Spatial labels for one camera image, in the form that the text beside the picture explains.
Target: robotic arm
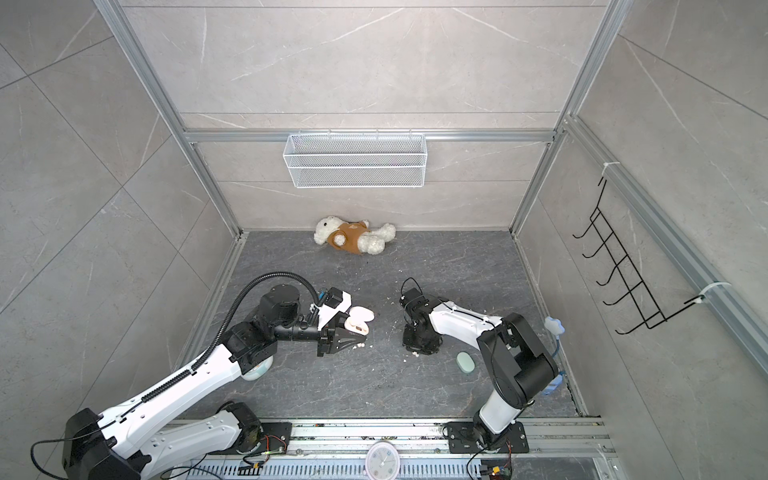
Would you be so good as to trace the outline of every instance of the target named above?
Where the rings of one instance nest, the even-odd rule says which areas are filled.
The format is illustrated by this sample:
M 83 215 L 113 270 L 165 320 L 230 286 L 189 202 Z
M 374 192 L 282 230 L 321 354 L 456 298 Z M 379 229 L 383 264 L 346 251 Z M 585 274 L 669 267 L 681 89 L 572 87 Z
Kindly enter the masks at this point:
M 308 317 L 300 314 L 299 290 L 277 285 L 245 321 L 227 330 L 247 291 L 274 276 L 294 278 L 312 292 L 316 302 Z M 208 452 L 256 452 L 263 427 L 243 403 L 224 406 L 198 422 L 162 428 L 220 386 L 241 376 L 261 377 L 272 365 L 278 340 L 316 342 L 318 356 L 365 341 L 364 335 L 344 328 L 352 303 L 347 292 L 331 288 L 318 297 L 306 280 L 292 273 L 258 279 L 243 289 L 217 338 L 195 360 L 100 415 L 83 409 L 67 421 L 62 465 L 70 480 L 147 480 Z
M 443 335 L 480 350 L 494 391 L 462 436 L 479 449 L 499 447 L 517 416 L 558 375 L 558 366 L 541 340 L 517 313 L 483 315 L 446 298 L 425 295 L 420 288 L 402 294 L 400 305 L 409 318 L 402 335 L 409 351 L 436 353 Z

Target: black wire grid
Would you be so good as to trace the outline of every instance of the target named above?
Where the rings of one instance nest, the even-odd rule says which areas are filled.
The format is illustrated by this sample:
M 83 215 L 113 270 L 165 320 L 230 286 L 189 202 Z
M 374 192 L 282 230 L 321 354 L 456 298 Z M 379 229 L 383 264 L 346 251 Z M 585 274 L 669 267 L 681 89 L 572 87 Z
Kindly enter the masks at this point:
M 637 330 L 638 328 L 640 328 L 643 325 L 645 325 L 648 329 L 654 329 L 657 326 L 659 326 L 662 323 L 664 323 L 667 320 L 669 320 L 670 318 L 672 318 L 673 316 L 677 315 L 678 313 L 683 312 L 684 310 L 687 310 L 687 309 L 691 308 L 692 306 L 696 305 L 697 303 L 695 303 L 694 300 L 696 300 L 696 299 L 703 299 L 704 295 L 696 295 L 694 298 L 686 300 L 684 302 L 683 308 L 679 309 L 677 312 L 675 312 L 675 313 L 673 313 L 671 315 L 664 315 L 664 312 L 661 311 L 661 308 L 659 307 L 659 304 L 657 303 L 656 299 L 654 298 L 653 293 L 650 291 L 650 289 L 648 288 L 648 285 L 645 283 L 645 280 L 643 279 L 643 276 L 640 275 L 640 271 L 634 265 L 634 261 L 632 261 L 632 258 L 629 256 L 629 253 L 627 252 L 627 249 L 624 248 L 624 244 L 621 242 L 621 239 L 619 238 L 619 236 L 614 231 L 614 228 L 611 226 L 611 223 L 608 222 L 608 219 L 605 217 L 605 215 L 603 215 L 602 210 L 600 210 L 600 200 L 602 200 L 602 198 L 603 198 L 603 192 L 605 192 L 605 185 L 606 185 L 605 177 L 602 177 L 600 179 L 600 182 L 598 182 L 598 187 L 602 186 L 602 189 L 600 190 L 600 196 L 598 197 L 598 204 L 595 205 L 594 210 L 592 211 L 592 213 L 589 216 L 589 220 L 590 220 L 589 227 L 587 227 L 587 229 L 581 235 L 579 235 L 579 236 L 574 235 L 573 237 L 574 238 L 582 238 L 584 235 L 587 234 L 587 232 L 589 232 L 590 229 L 594 228 L 594 231 L 598 234 L 598 236 L 600 237 L 600 240 L 602 240 L 602 243 L 600 244 L 598 249 L 594 251 L 593 254 L 591 254 L 591 255 L 584 255 L 582 253 L 581 255 L 584 258 L 592 258 L 595 255 L 597 255 L 598 252 L 600 250 L 602 250 L 603 247 L 605 247 L 605 250 L 608 252 L 608 255 L 611 257 L 611 261 L 613 261 L 613 263 L 614 263 L 614 268 L 611 270 L 611 275 L 608 276 L 608 280 L 605 280 L 605 283 L 600 283 L 598 281 L 595 281 L 595 283 L 597 285 L 600 285 L 600 286 L 606 286 L 606 285 L 608 285 L 608 282 L 610 282 L 611 279 L 614 277 L 614 273 L 619 272 L 619 277 L 621 278 L 621 281 L 624 282 L 624 286 L 627 288 L 627 292 L 624 295 L 622 295 L 621 297 L 619 297 L 619 299 L 616 300 L 615 302 L 606 303 L 605 301 L 603 301 L 603 303 L 605 305 L 608 305 L 608 306 L 616 305 L 617 303 L 622 301 L 628 295 L 632 299 L 632 302 L 634 303 L 635 307 L 637 307 L 637 311 L 639 312 L 640 316 L 643 318 L 642 322 L 638 323 L 636 326 L 634 326 L 633 328 L 629 329 L 627 332 L 619 332 L 618 330 L 616 330 L 616 333 L 618 333 L 619 335 L 627 335 L 628 333 L 632 333 L 633 331 Z M 597 221 L 598 218 L 602 218 L 603 221 L 605 222 L 605 224 L 608 225 L 608 229 L 611 231 L 606 237 L 603 237 L 603 234 L 600 233 L 600 230 L 594 224 L 594 222 Z M 611 252 L 611 249 L 608 248 L 608 245 L 607 245 L 607 242 L 609 241 L 609 239 L 611 237 L 616 239 L 616 241 L 618 242 L 619 246 L 621 247 L 621 251 L 624 253 L 624 255 L 621 258 L 619 258 L 618 260 L 616 260 L 616 257 L 614 256 L 613 252 Z M 621 272 L 621 269 L 619 268 L 619 265 L 621 265 L 621 263 L 624 262 L 625 260 L 629 261 L 630 265 L 634 269 L 634 272 L 637 274 L 637 278 L 640 279 L 640 281 L 637 282 L 637 284 L 635 284 L 634 286 L 629 286 L 629 283 L 627 283 L 627 279 L 624 277 L 624 274 Z M 640 308 L 640 305 L 637 304 L 637 299 L 634 297 L 634 293 L 633 293 L 637 288 L 640 288 L 641 286 L 643 288 L 645 288 L 646 292 L 648 292 L 648 296 L 654 302 L 654 306 L 656 307 L 656 311 L 652 315 L 650 315 L 648 318 L 646 318 L 645 314 L 643 313 L 643 310 Z M 658 321 L 658 322 L 656 322 L 654 324 L 650 324 L 649 322 L 653 318 L 655 318 L 657 316 L 661 316 L 662 320 L 660 320 L 660 321 Z

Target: green oval object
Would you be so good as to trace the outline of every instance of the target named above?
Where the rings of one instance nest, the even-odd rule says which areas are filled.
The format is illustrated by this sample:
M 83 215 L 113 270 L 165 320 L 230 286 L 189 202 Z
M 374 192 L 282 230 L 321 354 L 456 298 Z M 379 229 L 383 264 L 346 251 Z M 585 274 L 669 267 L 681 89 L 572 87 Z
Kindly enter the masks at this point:
M 475 361 L 469 356 L 467 352 L 460 352 L 456 356 L 456 363 L 458 363 L 459 369 L 464 373 L 472 373 L 475 369 Z

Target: stuffed animal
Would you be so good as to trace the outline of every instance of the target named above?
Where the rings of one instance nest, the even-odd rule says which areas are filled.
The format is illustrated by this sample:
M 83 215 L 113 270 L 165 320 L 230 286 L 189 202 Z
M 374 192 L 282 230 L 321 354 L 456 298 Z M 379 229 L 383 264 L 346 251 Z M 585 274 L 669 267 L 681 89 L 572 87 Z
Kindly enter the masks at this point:
M 325 217 L 315 227 L 315 243 L 330 243 L 337 250 L 377 255 L 384 251 L 384 243 L 395 239 L 395 226 L 384 223 L 376 230 L 368 230 L 370 223 L 363 220 L 347 223 L 338 217 Z

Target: corrugated black hose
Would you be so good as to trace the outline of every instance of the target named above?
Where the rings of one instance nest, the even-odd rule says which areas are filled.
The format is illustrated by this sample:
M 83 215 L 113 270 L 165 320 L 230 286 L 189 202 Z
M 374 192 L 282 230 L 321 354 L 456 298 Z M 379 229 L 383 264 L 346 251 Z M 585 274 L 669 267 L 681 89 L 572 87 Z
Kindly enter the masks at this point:
M 224 332 L 227 331 L 227 327 L 229 327 L 230 322 L 232 321 L 232 318 L 235 316 L 235 312 L 237 311 L 237 308 L 240 306 L 240 303 L 243 302 L 243 299 L 245 296 L 250 292 L 256 285 L 259 283 L 262 283 L 264 280 L 268 280 L 270 278 L 275 278 L 278 276 L 284 276 L 286 278 L 290 278 L 291 280 L 295 280 L 296 282 L 301 283 L 306 287 L 307 290 L 312 294 L 312 301 L 316 306 L 320 305 L 320 299 L 317 296 L 317 291 L 312 286 L 312 284 L 307 281 L 304 277 L 293 273 L 293 272 L 269 272 L 265 273 L 264 275 L 259 275 L 253 280 L 251 280 L 243 289 L 240 291 L 240 293 L 237 294 L 237 297 L 232 302 L 232 306 L 230 307 L 230 311 L 227 312 L 227 316 L 224 317 L 224 321 L 221 323 L 221 327 L 219 327 L 219 331 L 217 332 L 216 336 L 214 337 L 214 340 L 210 343 L 210 345 L 205 349 L 205 352 L 203 352 L 203 355 L 198 358 L 195 363 L 192 364 L 191 368 L 189 370 L 184 370 L 183 372 L 179 372 L 178 375 L 176 375 L 174 378 L 168 380 L 163 385 L 157 387 L 156 389 L 149 392 L 147 395 L 141 397 L 142 402 L 147 402 L 154 397 L 160 395 L 162 392 L 165 392 L 170 387 L 176 385 L 181 380 L 187 378 L 188 376 L 192 375 L 194 371 L 200 368 L 206 360 L 208 360 L 208 357 L 211 353 L 214 352 L 214 349 L 221 341 L 221 336 L 224 334 Z M 313 321 L 315 317 L 318 315 L 318 309 L 314 309 L 310 312 L 310 316 L 308 318 L 309 324 L 313 325 Z

